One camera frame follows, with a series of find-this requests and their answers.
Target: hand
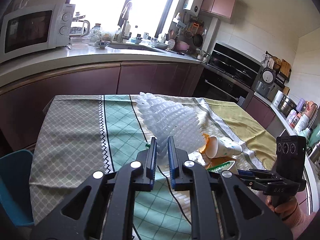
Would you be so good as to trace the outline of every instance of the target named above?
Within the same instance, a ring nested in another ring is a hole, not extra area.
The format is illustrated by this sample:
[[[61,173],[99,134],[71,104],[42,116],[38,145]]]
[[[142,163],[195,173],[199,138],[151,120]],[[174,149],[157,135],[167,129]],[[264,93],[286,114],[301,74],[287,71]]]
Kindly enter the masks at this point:
[[[280,218],[290,216],[296,209],[298,202],[296,197],[291,197],[286,203],[283,203],[276,208],[271,203],[271,196],[267,196],[266,205],[275,213],[280,213]]]

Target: metal screw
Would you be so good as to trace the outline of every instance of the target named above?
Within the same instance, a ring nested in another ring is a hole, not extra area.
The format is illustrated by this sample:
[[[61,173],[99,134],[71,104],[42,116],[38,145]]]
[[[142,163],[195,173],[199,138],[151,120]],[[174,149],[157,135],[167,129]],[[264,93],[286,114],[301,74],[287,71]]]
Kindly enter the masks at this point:
[[[93,174],[93,177],[95,179],[101,179],[103,177],[103,172],[102,171],[96,171],[94,174]]]
[[[134,162],[130,163],[130,166],[133,168],[138,168],[141,166],[141,162],[134,161]]]
[[[184,162],[184,165],[185,165],[186,167],[192,167],[193,165],[195,165],[195,163],[194,163],[193,161],[185,161],[185,162]]]
[[[225,178],[231,178],[232,172],[231,171],[223,171],[222,176]]]

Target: microwave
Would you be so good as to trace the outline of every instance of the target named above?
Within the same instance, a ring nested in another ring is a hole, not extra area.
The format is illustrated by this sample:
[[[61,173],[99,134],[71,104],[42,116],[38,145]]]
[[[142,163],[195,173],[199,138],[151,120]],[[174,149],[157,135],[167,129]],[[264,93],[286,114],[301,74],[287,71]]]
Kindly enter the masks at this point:
[[[30,6],[4,16],[0,63],[28,53],[67,46],[75,4]]]

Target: zigzag pattern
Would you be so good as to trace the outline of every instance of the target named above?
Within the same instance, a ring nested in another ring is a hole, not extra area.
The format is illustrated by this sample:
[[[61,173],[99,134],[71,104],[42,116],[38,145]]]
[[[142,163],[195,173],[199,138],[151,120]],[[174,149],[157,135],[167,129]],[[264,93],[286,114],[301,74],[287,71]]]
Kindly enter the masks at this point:
[[[105,173],[110,173],[112,172],[111,169],[109,168],[110,167],[110,164],[109,164],[109,156],[108,156],[108,148],[109,148],[109,145],[108,145],[108,141],[107,141],[107,129],[106,129],[106,123],[105,123],[105,120],[104,120],[104,107],[103,107],[103,104],[104,104],[104,101],[103,101],[103,96],[101,95],[100,96],[100,101],[99,101],[99,124],[100,124],[100,139],[101,139],[101,148],[102,148],[102,153],[104,155],[104,168],[106,169]]]

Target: microwave knob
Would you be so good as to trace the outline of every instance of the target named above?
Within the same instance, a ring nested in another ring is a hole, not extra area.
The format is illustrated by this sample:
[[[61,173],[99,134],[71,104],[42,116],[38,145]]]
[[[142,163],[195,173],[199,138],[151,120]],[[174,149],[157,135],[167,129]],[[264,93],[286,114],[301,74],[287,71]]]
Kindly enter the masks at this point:
[[[71,14],[65,13],[64,15],[62,15],[62,21],[67,22],[70,19],[71,19]]]
[[[68,33],[69,29],[66,26],[61,27],[60,29],[60,34],[61,35],[66,35]]]

